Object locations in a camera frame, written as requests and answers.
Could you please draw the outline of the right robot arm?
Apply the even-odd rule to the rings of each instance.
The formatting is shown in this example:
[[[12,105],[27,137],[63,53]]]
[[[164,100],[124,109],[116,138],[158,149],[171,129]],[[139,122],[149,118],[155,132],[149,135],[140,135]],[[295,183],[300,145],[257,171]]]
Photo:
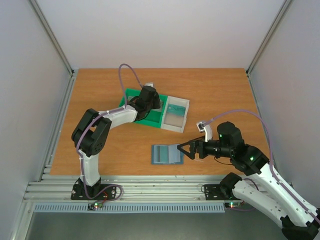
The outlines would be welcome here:
[[[288,240],[313,240],[320,232],[320,210],[301,197],[271,165],[269,158],[257,147],[246,144],[241,131],[231,122],[217,126],[218,139],[212,137],[210,126],[199,122],[205,135],[179,144],[177,149],[188,158],[198,155],[229,158],[230,164],[262,186],[268,195],[250,186],[231,172],[219,183],[221,194],[243,200],[275,222]]]

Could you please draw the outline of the teal leather card holder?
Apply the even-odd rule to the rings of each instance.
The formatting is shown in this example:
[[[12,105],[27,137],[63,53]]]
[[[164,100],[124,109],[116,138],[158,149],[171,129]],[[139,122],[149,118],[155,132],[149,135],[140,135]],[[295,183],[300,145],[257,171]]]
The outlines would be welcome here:
[[[182,165],[184,154],[178,150],[178,144],[154,144],[151,146],[152,165]]]

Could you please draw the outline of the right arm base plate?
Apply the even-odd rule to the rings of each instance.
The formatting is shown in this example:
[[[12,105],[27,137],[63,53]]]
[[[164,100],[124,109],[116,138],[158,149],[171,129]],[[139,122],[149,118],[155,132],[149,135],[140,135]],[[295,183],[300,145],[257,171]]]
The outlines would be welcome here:
[[[200,187],[201,192],[205,196],[206,201],[241,201],[236,197],[227,197],[225,196],[220,188],[219,184],[204,184]]]

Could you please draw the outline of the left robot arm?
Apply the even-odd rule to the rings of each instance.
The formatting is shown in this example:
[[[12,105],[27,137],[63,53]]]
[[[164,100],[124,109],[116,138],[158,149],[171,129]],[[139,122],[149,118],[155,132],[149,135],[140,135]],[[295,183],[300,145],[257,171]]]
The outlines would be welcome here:
[[[139,95],[124,99],[123,106],[106,111],[87,109],[74,129],[74,142],[80,161],[80,176],[71,191],[72,200],[95,200],[108,202],[119,198],[117,184],[102,184],[99,173],[99,154],[104,148],[109,131],[115,127],[143,120],[148,114],[161,107],[157,90],[149,85],[141,88]]]

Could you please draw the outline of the white translucent bin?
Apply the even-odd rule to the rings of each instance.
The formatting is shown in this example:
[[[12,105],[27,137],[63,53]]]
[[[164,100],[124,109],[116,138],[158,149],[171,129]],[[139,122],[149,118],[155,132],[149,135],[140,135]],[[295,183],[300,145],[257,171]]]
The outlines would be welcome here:
[[[187,122],[190,106],[188,99],[168,96],[164,105],[160,128],[177,133],[183,133]]]

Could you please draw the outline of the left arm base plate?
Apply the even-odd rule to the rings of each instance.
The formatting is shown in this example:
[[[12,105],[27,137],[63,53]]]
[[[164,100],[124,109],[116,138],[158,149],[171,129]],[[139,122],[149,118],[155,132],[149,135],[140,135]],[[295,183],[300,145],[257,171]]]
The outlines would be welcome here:
[[[80,200],[113,200],[119,193],[117,187],[112,184],[98,184],[95,186],[87,186],[87,194],[83,184],[75,184],[71,191],[70,199],[74,201]]]

